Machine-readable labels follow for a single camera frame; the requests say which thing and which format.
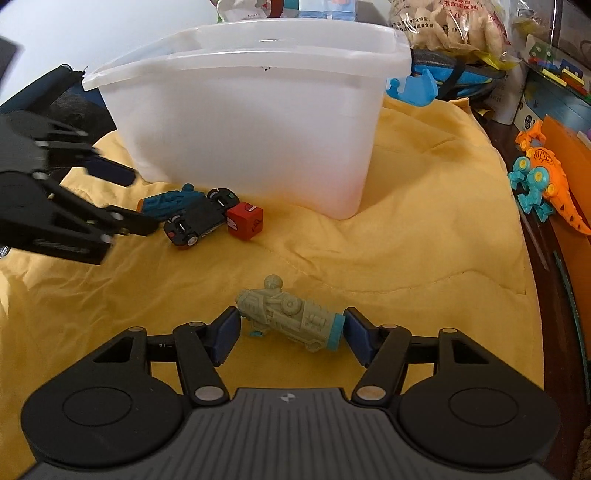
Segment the yellow block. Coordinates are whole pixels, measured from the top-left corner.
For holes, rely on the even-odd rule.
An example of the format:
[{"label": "yellow block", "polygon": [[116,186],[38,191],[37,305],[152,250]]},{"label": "yellow block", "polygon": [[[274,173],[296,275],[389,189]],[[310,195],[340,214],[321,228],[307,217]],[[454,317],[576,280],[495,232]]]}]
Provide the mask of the yellow block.
[{"label": "yellow block", "polygon": [[546,75],[549,79],[554,80],[563,87],[566,87],[566,82],[563,79],[558,78],[556,75],[554,75],[554,73],[550,73],[548,70],[542,69],[542,75]]},{"label": "yellow block", "polygon": [[576,80],[577,82],[579,82],[583,87],[585,86],[585,82],[582,78],[577,77],[573,72],[571,72],[568,69],[562,69],[562,73],[565,73],[566,75],[568,75],[569,77],[571,77],[573,80]]}]

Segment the black toy car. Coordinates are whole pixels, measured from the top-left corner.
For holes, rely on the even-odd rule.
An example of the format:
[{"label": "black toy car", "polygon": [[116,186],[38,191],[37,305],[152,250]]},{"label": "black toy car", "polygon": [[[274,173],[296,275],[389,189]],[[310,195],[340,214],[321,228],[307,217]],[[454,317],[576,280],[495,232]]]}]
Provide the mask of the black toy car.
[{"label": "black toy car", "polygon": [[226,211],[240,200],[229,189],[214,189],[196,199],[178,215],[164,222],[164,232],[178,247],[192,247],[197,241],[226,223]]}]

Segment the white plastic bin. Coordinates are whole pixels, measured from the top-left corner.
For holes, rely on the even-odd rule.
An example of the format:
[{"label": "white plastic bin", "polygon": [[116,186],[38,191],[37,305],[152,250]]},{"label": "white plastic bin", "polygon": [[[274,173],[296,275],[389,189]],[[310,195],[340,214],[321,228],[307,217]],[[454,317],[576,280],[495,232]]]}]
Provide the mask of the white plastic bin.
[{"label": "white plastic bin", "polygon": [[228,187],[336,219],[359,208],[386,79],[404,33],[253,20],[185,30],[88,75],[148,181]]}]

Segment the snack bag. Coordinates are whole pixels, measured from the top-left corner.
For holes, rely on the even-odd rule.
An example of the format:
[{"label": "snack bag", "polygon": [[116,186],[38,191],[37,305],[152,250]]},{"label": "snack bag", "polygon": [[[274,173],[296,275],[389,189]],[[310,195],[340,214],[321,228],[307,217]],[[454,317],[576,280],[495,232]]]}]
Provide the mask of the snack bag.
[{"label": "snack bag", "polygon": [[392,0],[389,20],[413,48],[474,53],[503,70],[516,64],[491,0]]}]

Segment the red toy block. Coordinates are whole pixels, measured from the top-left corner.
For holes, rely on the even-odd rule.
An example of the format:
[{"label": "red toy block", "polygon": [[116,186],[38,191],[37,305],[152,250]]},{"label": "red toy block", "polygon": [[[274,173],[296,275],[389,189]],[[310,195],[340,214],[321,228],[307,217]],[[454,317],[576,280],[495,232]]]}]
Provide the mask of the red toy block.
[{"label": "red toy block", "polygon": [[240,202],[226,212],[228,232],[241,240],[250,240],[262,231],[262,208]]}]

